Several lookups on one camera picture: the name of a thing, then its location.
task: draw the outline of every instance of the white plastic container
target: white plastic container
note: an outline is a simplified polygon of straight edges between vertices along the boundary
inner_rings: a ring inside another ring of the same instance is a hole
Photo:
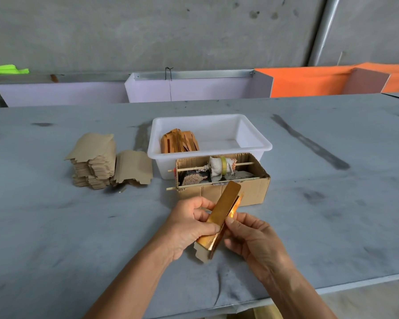
[[[161,138],[172,129],[191,131],[199,151],[161,153]],[[153,120],[148,156],[156,160],[163,179],[173,179],[176,159],[250,152],[257,160],[272,144],[242,114],[202,115],[195,117],[159,117]]]

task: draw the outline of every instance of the table surface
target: table surface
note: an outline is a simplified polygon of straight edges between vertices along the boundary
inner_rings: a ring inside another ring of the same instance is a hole
[[[64,157],[86,132],[147,150],[155,117],[241,113],[273,144],[268,221],[319,288],[399,275],[399,99],[383,94],[0,109],[0,318],[80,318],[176,203],[172,181],[77,188]],[[189,247],[146,318],[198,318],[265,300],[238,256]]]

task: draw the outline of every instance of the bamboo skewer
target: bamboo skewer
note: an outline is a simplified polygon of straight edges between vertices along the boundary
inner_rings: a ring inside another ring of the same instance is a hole
[[[239,180],[240,182],[243,182],[243,181],[247,181],[247,180],[256,180],[256,179],[260,179],[260,177],[235,179],[235,181]],[[223,183],[223,182],[229,182],[229,181],[233,181],[233,180],[223,180],[223,181],[215,181],[215,182],[206,182],[206,183],[202,183],[202,184],[185,185],[185,186],[179,186],[178,188],[183,189],[183,188],[189,188],[189,187],[209,186],[209,185]],[[176,189],[176,187],[169,187],[166,190],[175,190],[175,189]]]
[[[253,165],[254,162],[242,162],[242,163],[236,163],[235,166],[239,165]],[[202,167],[191,167],[191,168],[182,168],[182,169],[176,169],[176,171],[189,171],[189,170],[201,170],[204,169],[204,166]]]

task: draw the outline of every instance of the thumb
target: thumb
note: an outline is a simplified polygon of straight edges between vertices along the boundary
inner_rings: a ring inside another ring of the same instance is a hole
[[[198,222],[197,228],[200,236],[214,235],[220,231],[220,226],[215,223]]]
[[[244,224],[240,223],[237,220],[234,220],[230,216],[226,217],[225,222],[229,230],[236,238],[247,239],[253,231],[252,228],[245,226]]]

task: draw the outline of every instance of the right hand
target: right hand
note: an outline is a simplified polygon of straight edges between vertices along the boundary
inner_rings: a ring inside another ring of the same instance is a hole
[[[266,222],[247,213],[227,217],[229,238],[225,245],[241,255],[262,284],[274,281],[275,276],[295,269],[282,241]]]

